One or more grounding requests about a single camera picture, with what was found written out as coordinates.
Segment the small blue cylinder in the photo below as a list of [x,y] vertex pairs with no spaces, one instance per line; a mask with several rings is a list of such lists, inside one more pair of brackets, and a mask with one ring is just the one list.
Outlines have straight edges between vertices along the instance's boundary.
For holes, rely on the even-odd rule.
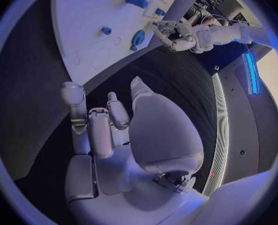
[[112,32],[112,29],[109,28],[109,27],[104,26],[104,27],[101,29],[101,31],[102,31],[104,34],[106,34],[106,35],[110,35],[111,32]]
[[125,2],[128,4],[133,4],[142,9],[145,9],[149,5],[149,2],[146,0],[125,0]]
[[154,13],[159,15],[159,16],[164,16],[165,15],[165,12],[160,8],[157,8]]

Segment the blue object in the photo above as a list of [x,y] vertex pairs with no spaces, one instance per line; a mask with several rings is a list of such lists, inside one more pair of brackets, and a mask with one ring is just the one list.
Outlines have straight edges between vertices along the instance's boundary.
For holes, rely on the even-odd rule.
[[160,9],[160,8],[157,8],[156,11],[154,12],[155,14],[159,15],[159,16],[164,16],[166,13]]
[[137,46],[141,44],[145,39],[145,32],[143,30],[139,30],[135,33],[131,40],[131,47],[130,49],[132,51],[137,51]]
[[109,27],[104,26],[104,27],[101,29],[101,31],[102,31],[104,34],[106,34],[106,35],[110,35],[111,32],[112,32],[112,29],[109,28]]
[[145,9],[149,5],[149,2],[146,0],[125,0],[125,2],[128,4],[133,4],[142,9]]
[[250,51],[245,52],[243,61],[247,76],[248,93],[258,95],[260,94],[260,77],[255,54]]

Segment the blue light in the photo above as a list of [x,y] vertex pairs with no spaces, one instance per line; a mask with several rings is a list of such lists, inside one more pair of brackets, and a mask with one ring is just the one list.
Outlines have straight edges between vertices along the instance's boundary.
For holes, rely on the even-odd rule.
[[259,90],[258,90],[258,80],[257,80],[257,77],[256,77],[257,75],[256,75],[256,70],[255,70],[255,67],[254,67],[252,56],[251,56],[251,54],[249,52],[246,53],[245,56],[246,56],[248,67],[249,67],[249,71],[250,71],[252,93],[253,94],[258,94],[259,93]]

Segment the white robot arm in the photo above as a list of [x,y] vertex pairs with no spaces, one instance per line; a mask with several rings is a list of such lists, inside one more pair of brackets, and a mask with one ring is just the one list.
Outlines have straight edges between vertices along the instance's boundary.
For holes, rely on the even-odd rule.
[[[188,22],[158,21],[152,25],[154,34],[172,51],[193,50],[203,53],[213,49],[213,45],[224,45],[236,41],[241,44],[258,42],[270,46],[270,42],[263,27],[250,27],[246,23],[236,23],[231,26],[191,26]],[[168,39],[176,29],[182,38]]]

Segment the black floor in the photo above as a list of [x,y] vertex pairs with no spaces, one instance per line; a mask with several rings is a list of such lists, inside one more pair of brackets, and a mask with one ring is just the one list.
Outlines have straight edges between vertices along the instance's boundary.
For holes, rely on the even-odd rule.
[[[156,93],[178,104],[196,126],[204,147],[204,163],[196,174],[198,191],[208,177],[216,144],[216,103],[212,78],[190,52],[155,49],[114,74],[87,96],[88,108],[104,107],[116,92],[132,117],[130,82],[135,76]],[[59,224],[72,224],[64,198],[65,173],[73,155],[69,117],[49,137],[25,178],[16,181],[26,197]]]

